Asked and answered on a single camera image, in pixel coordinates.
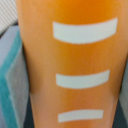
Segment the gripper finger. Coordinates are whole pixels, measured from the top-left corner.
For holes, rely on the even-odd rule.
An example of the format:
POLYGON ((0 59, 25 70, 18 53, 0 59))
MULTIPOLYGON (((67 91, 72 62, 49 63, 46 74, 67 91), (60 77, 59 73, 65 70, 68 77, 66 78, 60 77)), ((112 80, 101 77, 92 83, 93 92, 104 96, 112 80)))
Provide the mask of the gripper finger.
POLYGON ((5 128, 23 128, 29 99, 29 80, 18 26, 0 39, 0 111, 5 128))

